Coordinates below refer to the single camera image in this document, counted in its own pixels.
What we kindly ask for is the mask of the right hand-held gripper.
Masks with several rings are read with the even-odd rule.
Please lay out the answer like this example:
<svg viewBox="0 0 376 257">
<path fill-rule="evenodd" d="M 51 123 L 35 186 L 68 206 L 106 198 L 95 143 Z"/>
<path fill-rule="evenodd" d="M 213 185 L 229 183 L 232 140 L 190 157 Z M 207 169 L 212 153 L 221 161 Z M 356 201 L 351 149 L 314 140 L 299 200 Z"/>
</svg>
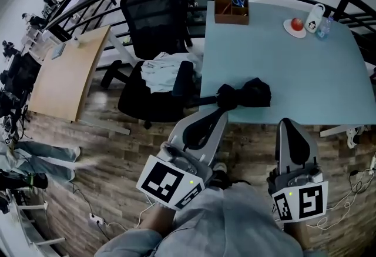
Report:
<svg viewBox="0 0 376 257">
<path fill-rule="evenodd" d="M 318 164 L 318 146 L 296 121 L 283 118 L 277 129 L 276 160 L 268 192 L 282 223 L 314 219 L 327 210 L 328 182 Z"/>
</svg>

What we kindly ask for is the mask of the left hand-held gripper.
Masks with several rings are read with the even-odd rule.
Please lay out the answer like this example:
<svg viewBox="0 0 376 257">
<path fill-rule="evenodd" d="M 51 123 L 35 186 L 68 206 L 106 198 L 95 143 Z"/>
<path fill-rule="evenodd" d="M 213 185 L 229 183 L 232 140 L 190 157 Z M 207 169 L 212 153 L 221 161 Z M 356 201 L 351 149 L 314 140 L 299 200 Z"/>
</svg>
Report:
<svg viewBox="0 0 376 257">
<path fill-rule="evenodd" d="M 227 111 L 222 110 L 198 111 L 180 120 L 169 136 L 177 147 L 165 142 L 156 156 L 150 155 L 136 188 L 165 207 L 184 209 L 213 175 L 209 166 L 227 122 Z"/>
</svg>

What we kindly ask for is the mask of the person's left forearm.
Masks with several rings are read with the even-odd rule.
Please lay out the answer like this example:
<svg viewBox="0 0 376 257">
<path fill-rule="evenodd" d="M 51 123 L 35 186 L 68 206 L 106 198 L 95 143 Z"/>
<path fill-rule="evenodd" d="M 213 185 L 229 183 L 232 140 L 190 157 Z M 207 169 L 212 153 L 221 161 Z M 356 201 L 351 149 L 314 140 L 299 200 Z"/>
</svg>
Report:
<svg viewBox="0 0 376 257">
<path fill-rule="evenodd" d="M 176 211 L 157 203 L 150 214 L 139 225 L 140 229 L 148 229 L 159 233 L 161 236 L 168 235 L 173 229 L 173 221 Z"/>
</svg>

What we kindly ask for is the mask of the person's right forearm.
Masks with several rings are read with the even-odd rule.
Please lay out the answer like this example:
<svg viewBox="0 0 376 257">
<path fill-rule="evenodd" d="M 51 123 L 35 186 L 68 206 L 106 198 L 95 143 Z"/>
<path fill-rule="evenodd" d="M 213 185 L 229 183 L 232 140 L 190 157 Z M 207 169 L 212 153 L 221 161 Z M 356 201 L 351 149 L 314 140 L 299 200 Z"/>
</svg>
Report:
<svg viewBox="0 0 376 257">
<path fill-rule="evenodd" d="M 305 222 L 285 223 L 284 232 L 292 236 L 303 250 L 311 248 L 310 236 Z"/>
</svg>

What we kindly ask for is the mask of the light garment on chair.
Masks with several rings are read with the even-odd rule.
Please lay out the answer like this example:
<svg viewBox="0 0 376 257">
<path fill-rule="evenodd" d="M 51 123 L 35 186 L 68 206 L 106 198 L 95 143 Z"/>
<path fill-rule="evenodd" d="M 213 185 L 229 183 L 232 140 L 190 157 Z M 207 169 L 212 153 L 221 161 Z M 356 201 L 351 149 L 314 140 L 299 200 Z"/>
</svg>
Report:
<svg viewBox="0 0 376 257">
<path fill-rule="evenodd" d="M 203 54 L 188 52 L 169 55 L 161 52 L 154 59 L 144 61 L 141 66 L 141 77 L 150 92 L 153 94 L 172 91 L 183 61 L 192 63 L 194 74 L 201 77 Z"/>
</svg>

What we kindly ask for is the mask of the light blue table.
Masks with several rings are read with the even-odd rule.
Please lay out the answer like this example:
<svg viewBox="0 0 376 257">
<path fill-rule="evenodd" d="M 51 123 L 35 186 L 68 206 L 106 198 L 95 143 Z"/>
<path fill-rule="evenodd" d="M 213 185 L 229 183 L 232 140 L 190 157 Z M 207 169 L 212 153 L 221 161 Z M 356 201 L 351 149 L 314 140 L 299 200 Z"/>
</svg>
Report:
<svg viewBox="0 0 376 257">
<path fill-rule="evenodd" d="M 291 36 L 283 26 L 303 11 L 252 3 L 248 25 L 217 24 L 207 4 L 201 95 L 224 84 L 242 87 L 259 78 L 271 90 L 268 108 L 239 107 L 231 122 L 302 125 L 376 125 L 376 100 L 366 65 L 351 31 L 334 23 L 329 36 Z"/>
</svg>

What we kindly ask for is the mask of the person in white coat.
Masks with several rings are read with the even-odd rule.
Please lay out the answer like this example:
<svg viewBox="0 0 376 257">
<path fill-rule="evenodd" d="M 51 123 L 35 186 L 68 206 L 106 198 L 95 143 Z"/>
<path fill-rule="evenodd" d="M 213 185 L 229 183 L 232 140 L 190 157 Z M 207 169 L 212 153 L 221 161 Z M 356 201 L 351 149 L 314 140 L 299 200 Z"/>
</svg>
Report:
<svg viewBox="0 0 376 257">
<path fill-rule="evenodd" d="M 250 185 L 211 187 L 176 212 L 172 231 L 161 236 L 130 229 L 104 244 L 94 257 L 328 257 L 280 229 L 265 200 Z"/>
</svg>

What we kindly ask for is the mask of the white plate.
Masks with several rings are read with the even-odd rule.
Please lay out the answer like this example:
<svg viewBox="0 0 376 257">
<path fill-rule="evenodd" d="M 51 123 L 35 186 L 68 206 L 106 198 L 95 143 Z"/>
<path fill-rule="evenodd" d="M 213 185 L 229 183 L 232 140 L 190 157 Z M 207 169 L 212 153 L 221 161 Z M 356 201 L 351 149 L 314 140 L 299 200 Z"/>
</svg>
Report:
<svg viewBox="0 0 376 257">
<path fill-rule="evenodd" d="M 299 31 L 296 31 L 295 29 L 293 29 L 292 25 L 291 25 L 291 22 L 292 20 L 291 19 L 286 19 L 284 22 L 283 22 L 283 27 L 284 29 L 293 37 L 295 38 L 305 38 L 306 37 L 306 29 L 303 27 L 301 30 Z"/>
</svg>

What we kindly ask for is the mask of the wooden organizer box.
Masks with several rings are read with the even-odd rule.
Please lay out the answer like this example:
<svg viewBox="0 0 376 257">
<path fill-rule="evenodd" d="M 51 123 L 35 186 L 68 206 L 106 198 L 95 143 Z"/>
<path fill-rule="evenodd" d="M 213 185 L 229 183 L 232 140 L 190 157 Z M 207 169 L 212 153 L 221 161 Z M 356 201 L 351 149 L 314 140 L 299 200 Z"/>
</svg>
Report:
<svg viewBox="0 0 376 257">
<path fill-rule="evenodd" d="M 249 24 L 249 0 L 245 1 L 244 8 L 233 6 L 231 15 L 221 15 L 224 7 L 231 0 L 214 0 L 214 21 L 217 24 L 248 25 Z"/>
</svg>

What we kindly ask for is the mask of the clear water bottle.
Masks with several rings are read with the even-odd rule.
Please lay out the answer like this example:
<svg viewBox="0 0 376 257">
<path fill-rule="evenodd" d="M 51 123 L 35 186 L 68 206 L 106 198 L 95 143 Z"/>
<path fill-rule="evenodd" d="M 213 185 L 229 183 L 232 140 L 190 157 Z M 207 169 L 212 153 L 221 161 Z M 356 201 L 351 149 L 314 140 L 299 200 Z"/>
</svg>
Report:
<svg viewBox="0 0 376 257">
<path fill-rule="evenodd" d="M 328 37 L 333 20 L 334 18 L 332 16 L 329 16 L 328 18 L 323 18 L 321 20 L 320 25 L 315 33 L 318 39 L 323 40 L 326 39 L 326 37 Z"/>
</svg>

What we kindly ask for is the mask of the white penguin print mug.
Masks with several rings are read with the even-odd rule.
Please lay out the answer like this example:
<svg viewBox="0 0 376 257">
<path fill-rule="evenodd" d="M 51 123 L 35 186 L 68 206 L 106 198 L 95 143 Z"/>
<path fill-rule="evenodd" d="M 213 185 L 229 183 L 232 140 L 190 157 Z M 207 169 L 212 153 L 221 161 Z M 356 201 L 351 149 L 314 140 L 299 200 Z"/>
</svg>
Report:
<svg viewBox="0 0 376 257">
<path fill-rule="evenodd" d="M 325 6 L 323 4 L 315 4 L 310 11 L 304 27 L 310 33 L 315 33 L 325 13 Z"/>
</svg>

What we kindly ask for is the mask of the black office chair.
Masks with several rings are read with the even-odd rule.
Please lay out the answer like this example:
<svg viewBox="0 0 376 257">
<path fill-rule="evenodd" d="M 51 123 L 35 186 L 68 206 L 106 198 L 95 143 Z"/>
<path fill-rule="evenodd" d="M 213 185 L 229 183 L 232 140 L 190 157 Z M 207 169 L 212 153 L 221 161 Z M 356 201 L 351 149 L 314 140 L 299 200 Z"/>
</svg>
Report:
<svg viewBox="0 0 376 257">
<path fill-rule="evenodd" d="M 113 79 L 124 83 L 118 110 L 144 122 L 149 129 L 154 122 L 177 122 L 184 117 L 186 104 L 197 93 L 193 64 L 183 61 L 170 92 L 151 93 L 141 77 L 144 61 L 161 52 L 169 55 L 188 53 L 186 26 L 188 0 L 121 0 L 120 8 L 129 27 L 135 52 L 135 66 L 130 75 L 120 71 L 122 61 L 114 61 L 106 71 L 101 87 L 108 88 Z"/>
</svg>

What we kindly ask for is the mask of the wooden desk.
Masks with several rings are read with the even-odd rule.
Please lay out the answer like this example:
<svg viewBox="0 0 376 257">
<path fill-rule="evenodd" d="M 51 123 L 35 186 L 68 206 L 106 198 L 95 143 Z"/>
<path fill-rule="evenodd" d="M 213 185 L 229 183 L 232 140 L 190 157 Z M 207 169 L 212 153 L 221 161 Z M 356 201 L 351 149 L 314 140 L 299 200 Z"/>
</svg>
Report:
<svg viewBox="0 0 376 257">
<path fill-rule="evenodd" d="M 72 40 L 67 41 L 62 55 L 54 60 L 51 60 L 53 50 L 48 52 L 34 84 L 28 110 L 129 135 L 130 130 L 116 123 L 83 113 L 93 75 L 107 42 L 110 41 L 120 53 L 126 56 L 129 53 L 109 25 L 82 35 L 92 36 L 95 42 L 86 49 L 78 49 Z"/>
</svg>

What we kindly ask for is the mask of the small pale object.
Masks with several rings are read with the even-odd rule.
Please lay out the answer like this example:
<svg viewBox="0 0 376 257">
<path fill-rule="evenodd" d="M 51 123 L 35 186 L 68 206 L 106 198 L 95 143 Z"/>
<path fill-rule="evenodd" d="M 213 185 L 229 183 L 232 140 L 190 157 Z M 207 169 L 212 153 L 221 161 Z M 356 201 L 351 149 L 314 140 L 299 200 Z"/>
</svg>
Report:
<svg viewBox="0 0 376 257">
<path fill-rule="evenodd" d="M 86 35 L 80 37 L 75 36 L 72 40 L 72 44 L 78 49 L 86 49 L 95 42 L 95 38 Z"/>
</svg>

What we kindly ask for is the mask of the gray tablet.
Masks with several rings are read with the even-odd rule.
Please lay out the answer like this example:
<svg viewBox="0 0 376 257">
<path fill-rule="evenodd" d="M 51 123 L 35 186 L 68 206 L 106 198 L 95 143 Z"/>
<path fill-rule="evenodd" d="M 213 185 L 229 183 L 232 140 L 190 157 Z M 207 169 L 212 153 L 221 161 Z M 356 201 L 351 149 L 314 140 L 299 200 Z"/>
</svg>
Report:
<svg viewBox="0 0 376 257">
<path fill-rule="evenodd" d="M 51 60 L 54 60 L 54 59 L 60 57 L 62 55 L 64 49 L 65 49 L 65 46 L 66 46 L 65 42 L 55 46 L 53 51 L 52 51 Z"/>
</svg>

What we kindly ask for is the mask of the black shoe with green stripe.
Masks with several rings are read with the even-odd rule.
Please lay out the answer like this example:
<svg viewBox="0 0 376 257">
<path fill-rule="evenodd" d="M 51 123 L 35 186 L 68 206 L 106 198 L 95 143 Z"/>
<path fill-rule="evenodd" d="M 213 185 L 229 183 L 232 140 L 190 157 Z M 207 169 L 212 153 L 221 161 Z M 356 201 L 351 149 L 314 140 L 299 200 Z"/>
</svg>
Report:
<svg viewBox="0 0 376 257">
<path fill-rule="evenodd" d="M 46 189 L 48 187 L 48 178 L 44 173 L 28 175 L 23 179 L 30 188 Z"/>
</svg>

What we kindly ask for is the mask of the white metal rack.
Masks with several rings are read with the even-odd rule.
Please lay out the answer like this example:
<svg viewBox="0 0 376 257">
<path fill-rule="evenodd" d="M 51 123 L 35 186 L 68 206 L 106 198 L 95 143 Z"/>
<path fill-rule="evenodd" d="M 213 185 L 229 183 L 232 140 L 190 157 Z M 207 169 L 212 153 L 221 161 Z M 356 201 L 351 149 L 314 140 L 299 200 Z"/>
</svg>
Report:
<svg viewBox="0 0 376 257">
<path fill-rule="evenodd" d="M 41 212 L 48 207 L 47 203 L 39 205 L 18 204 L 15 195 L 8 189 L 8 210 L 0 211 L 0 248 L 7 257 L 70 257 L 60 256 L 53 248 L 65 238 L 46 238 L 36 228 L 36 222 L 30 212 Z"/>
</svg>

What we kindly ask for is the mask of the black equipment pile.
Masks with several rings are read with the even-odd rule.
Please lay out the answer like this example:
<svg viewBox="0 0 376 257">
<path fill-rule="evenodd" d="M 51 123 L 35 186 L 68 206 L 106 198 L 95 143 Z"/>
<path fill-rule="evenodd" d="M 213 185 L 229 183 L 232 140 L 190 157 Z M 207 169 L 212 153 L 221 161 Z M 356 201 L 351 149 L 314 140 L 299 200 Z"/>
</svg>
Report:
<svg viewBox="0 0 376 257">
<path fill-rule="evenodd" d="M 41 64 L 30 53 L 16 54 L 8 70 L 0 74 L 0 118 L 20 115 L 40 71 Z"/>
</svg>

